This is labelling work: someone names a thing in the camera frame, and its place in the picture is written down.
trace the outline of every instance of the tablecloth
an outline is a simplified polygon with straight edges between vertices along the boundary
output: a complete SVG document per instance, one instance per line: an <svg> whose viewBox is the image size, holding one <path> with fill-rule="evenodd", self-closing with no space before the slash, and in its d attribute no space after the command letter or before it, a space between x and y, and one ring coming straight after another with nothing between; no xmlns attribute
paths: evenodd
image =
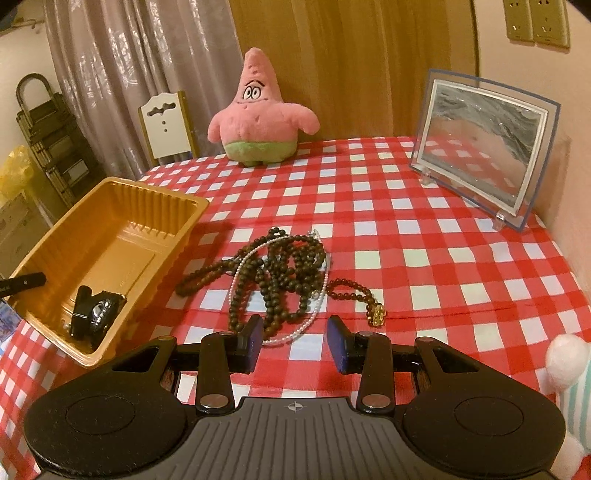
<svg viewBox="0 0 591 480"><path fill-rule="evenodd" d="M439 147L451 156L478 155L457 140ZM388 311L378 331L392 341L433 336L550 393L544 369L549 341L564 332L591 340L589 305L566 260L535 216L524 233L497 232L473 204L436 184L422 185L408 166L412 149L406 137L338 140L300 144L295 159L267 167L243 168L219 155L152 169L142 181L211 204L119 350L163 334L198 342L225 329L230 277L184 299L174 293L183 274L234 255L272 226L294 234L316 229L332 259L330 276L374 292ZM264 310L258 293L248 310ZM355 399L359 377L336 372L324 329L328 316L339 314L351 330L367 330L364 312L364 304L328 299L301 338L263 349L253 374L233 375L236 398ZM10 478L38 471L22 437L27 406L82 372L21 324L0 358L0 456ZM396 380L397 401L408 401L410 379ZM193 376L183 375L178 397L194 399Z"/></svg>

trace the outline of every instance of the electrical outlet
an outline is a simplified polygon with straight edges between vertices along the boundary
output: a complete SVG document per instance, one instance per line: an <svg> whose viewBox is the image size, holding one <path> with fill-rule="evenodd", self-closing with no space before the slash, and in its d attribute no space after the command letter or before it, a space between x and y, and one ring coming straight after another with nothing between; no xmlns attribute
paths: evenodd
<svg viewBox="0 0 591 480"><path fill-rule="evenodd" d="M503 0L507 38L517 41L534 41L528 0Z"/></svg>
<svg viewBox="0 0 591 480"><path fill-rule="evenodd" d="M564 0L530 0L530 10L537 43L570 47L569 19Z"/></svg>

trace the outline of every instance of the wooden panel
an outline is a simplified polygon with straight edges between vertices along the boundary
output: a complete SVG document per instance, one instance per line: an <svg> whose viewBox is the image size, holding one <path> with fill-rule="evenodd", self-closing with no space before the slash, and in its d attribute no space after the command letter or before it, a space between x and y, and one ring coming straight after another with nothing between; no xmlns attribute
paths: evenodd
<svg viewBox="0 0 591 480"><path fill-rule="evenodd" d="M455 10L450 26L448 2ZM458 69L476 73L470 0L230 0L230 5L243 52L263 49L284 100L318 115L322 127L313 138L414 134L427 70L452 68L450 45L460 49L454 59Z"/></svg>

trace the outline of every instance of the shiny curtain fabric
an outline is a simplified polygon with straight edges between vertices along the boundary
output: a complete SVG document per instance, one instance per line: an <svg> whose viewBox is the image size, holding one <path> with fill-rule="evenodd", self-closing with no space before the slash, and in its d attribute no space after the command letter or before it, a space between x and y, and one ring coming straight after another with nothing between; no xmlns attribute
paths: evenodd
<svg viewBox="0 0 591 480"><path fill-rule="evenodd" d="M44 0L61 90L109 175L150 161L138 108L184 90L201 155L212 116L234 97L242 55L227 0Z"/></svg>

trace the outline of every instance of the crosshair symbol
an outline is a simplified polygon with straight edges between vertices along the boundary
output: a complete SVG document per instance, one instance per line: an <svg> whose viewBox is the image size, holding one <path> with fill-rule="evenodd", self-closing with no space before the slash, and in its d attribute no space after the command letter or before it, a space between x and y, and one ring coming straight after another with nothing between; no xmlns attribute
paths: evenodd
<svg viewBox="0 0 591 480"><path fill-rule="evenodd" d="M296 412L296 411L300 411L302 408L305 408L305 406L303 406L301 403L293 401L292 403L290 403L287 406L287 408L289 408L293 412Z"/></svg>

